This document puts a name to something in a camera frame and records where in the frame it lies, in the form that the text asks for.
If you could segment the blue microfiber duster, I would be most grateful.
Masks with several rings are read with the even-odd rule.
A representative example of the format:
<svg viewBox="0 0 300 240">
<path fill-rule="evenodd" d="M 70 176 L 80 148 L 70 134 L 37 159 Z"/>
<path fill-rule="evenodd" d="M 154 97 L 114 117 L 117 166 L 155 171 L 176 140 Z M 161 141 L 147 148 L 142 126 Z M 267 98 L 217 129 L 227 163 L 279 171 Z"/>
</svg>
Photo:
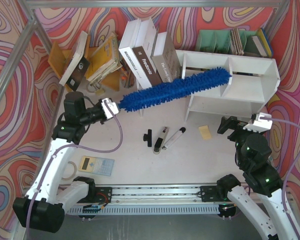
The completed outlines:
<svg viewBox="0 0 300 240">
<path fill-rule="evenodd" d="M 184 79 L 177 78 L 173 82 L 160 83 L 129 93 L 123 97 L 118 106 L 127 112 L 135 112 L 226 85 L 231 77 L 232 75 L 225 68 L 213 68 Z"/>
</svg>

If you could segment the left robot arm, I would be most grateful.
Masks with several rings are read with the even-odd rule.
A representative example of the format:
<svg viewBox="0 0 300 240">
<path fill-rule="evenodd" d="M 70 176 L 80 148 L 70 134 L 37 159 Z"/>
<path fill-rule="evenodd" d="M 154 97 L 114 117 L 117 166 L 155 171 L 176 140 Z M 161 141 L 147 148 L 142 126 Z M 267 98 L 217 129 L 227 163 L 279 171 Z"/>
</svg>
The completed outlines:
<svg viewBox="0 0 300 240">
<path fill-rule="evenodd" d="M 44 164 L 25 196 L 13 202 L 18 220 L 27 230 L 56 233 L 72 206 L 93 202 L 97 196 L 95 181 L 88 177 L 76 177 L 68 188 L 58 191 L 69 159 L 89 126 L 103 124 L 119 112 L 110 98 L 101 99 L 90 108 L 85 105 L 86 99 L 79 91 L 65 95 L 64 112 L 54 127 Z"/>
</svg>

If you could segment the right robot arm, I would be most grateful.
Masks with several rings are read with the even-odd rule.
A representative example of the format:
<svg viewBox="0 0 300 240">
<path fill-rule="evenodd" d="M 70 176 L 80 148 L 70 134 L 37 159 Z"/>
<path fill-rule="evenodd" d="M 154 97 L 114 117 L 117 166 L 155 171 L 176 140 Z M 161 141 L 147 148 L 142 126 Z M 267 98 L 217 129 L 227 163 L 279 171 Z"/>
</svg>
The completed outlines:
<svg viewBox="0 0 300 240">
<path fill-rule="evenodd" d="M 216 182 L 221 198 L 233 202 L 264 240 L 300 240 L 300 226 L 289 205 L 287 179 L 282 179 L 269 162 L 272 150 L 264 133 L 275 118 L 267 113 L 253 114 L 249 122 L 235 116 L 222 117 L 217 133 L 232 130 L 227 138 L 235 143 L 235 163 L 247 186 L 259 197 L 263 211 L 232 174 Z"/>
</svg>

